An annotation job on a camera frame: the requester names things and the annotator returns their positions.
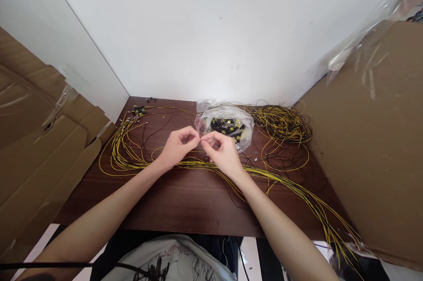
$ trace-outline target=yellow and black wire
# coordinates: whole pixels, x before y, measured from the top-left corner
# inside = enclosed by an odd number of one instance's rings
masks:
[[[192,112],[185,109],[179,109],[174,107],[146,107],[146,108],[169,108],[169,109],[177,109],[186,113],[196,114],[196,112]],[[326,242],[328,245],[334,245],[334,252],[339,260],[340,255],[342,255],[347,263],[349,263],[352,267],[354,267],[353,263],[350,261],[344,249],[347,249],[350,254],[355,258],[354,253],[348,247],[342,247],[344,241],[342,240],[341,236],[338,234],[337,230],[333,228],[333,226],[329,223],[327,218],[327,212],[334,215],[336,219],[340,221],[340,223],[345,227],[346,232],[348,233],[351,241],[356,245],[359,246],[361,243],[361,238],[358,233],[338,214],[336,213],[330,206],[328,206],[323,200],[317,197],[315,194],[304,188],[303,186],[295,183],[294,181],[281,176],[279,174],[269,172],[268,168],[271,168],[275,171],[281,172],[289,172],[294,171],[297,169],[302,168],[309,160],[309,153],[307,147],[304,145],[305,142],[308,142],[311,138],[312,131],[311,128],[308,127],[307,124],[304,123],[303,116],[293,109],[288,109],[281,106],[264,106],[255,108],[253,106],[239,106],[239,108],[247,111],[250,113],[256,122],[256,125],[259,131],[269,138],[269,141],[261,150],[261,157],[262,161],[265,164],[265,169],[258,169],[252,166],[243,165],[244,170],[251,176],[261,177],[268,180],[268,188],[265,192],[266,194],[269,193],[270,189],[275,184],[281,184],[289,188],[292,192],[298,195],[302,200],[304,200],[307,205],[310,207],[313,214],[318,218],[318,220],[322,223],[323,231],[325,234]],[[155,152],[161,148],[155,149],[151,154],[151,160],[148,161],[145,159],[143,154],[143,149],[141,145],[138,145],[134,142],[130,137],[130,132],[136,128],[146,126],[148,122],[142,122],[141,117],[124,117],[121,126],[118,128],[117,132],[109,139],[107,145],[104,146],[100,158],[99,158],[99,167],[104,174],[110,176],[131,176],[138,174],[139,170],[146,168],[151,162],[154,160]],[[264,134],[260,128],[264,128],[267,134]],[[285,141],[297,143],[298,146],[303,146],[307,152],[307,160],[303,163],[300,167],[291,168],[291,169],[276,169],[270,165],[270,163],[266,162],[263,158],[263,155],[270,155],[273,154],[278,148],[280,148]],[[112,168],[117,172],[125,172],[123,174],[110,174],[106,172],[102,166],[102,156],[106,148],[109,147],[111,143],[111,157],[110,157],[110,164]],[[271,145],[272,150],[268,153],[263,153],[265,148],[268,145]],[[222,177],[233,189],[233,191],[238,195],[238,197],[246,202],[242,192],[238,189],[238,187],[223,174],[214,163],[203,161],[196,157],[185,157],[181,162],[179,162],[175,168],[184,168],[184,169],[205,169],[212,171]]]

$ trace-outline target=cardboard sheet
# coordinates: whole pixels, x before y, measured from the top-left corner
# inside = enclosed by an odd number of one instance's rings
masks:
[[[0,116],[0,262],[19,262],[115,126],[1,28]]]
[[[423,25],[375,34],[304,96],[311,146],[368,249],[423,270]]]

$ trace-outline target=hand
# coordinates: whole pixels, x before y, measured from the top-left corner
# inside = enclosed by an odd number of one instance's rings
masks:
[[[164,145],[162,153],[156,159],[168,169],[177,165],[185,155],[200,142],[200,135],[193,127],[172,131]]]
[[[210,157],[210,162],[215,162],[217,167],[232,180],[237,181],[240,177],[248,176],[239,160],[233,138],[213,131],[201,138],[201,145]]]

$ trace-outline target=clear plastic wrap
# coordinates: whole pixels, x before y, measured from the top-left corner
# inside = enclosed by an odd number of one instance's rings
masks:
[[[382,0],[356,31],[321,59],[317,65],[316,78],[319,79],[326,75],[327,84],[329,84],[342,68],[349,55],[352,52],[356,52],[356,54],[361,52],[361,42],[366,35],[377,29],[378,36],[382,36],[396,21],[406,21],[412,9],[422,2],[423,0]],[[388,22],[384,22],[382,26],[379,26],[379,23],[384,20]],[[375,67],[383,60],[383,57],[372,59],[371,64]]]
[[[223,105],[224,103],[226,103],[226,101],[222,99],[205,99],[201,102],[197,102],[197,112],[204,112],[219,105]]]
[[[246,111],[230,105],[221,105],[222,100],[207,99],[197,103],[198,114],[195,120],[197,131],[201,136],[217,131],[232,137],[238,153],[242,153],[251,145],[254,119]]]

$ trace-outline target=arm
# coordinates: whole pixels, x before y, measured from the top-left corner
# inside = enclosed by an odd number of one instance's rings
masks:
[[[192,127],[173,131],[152,164],[67,227],[34,262],[90,262],[146,191],[199,142],[200,137]],[[40,273],[50,274],[56,280],[73,280],[80,270],[30,269],[19,280]]]
[[[296,281],[339,281],[311,240],[254,183],[244,171],[232,138],[212,132],[201,145],[219,169],[242,191],[269,240],[276,257]]]

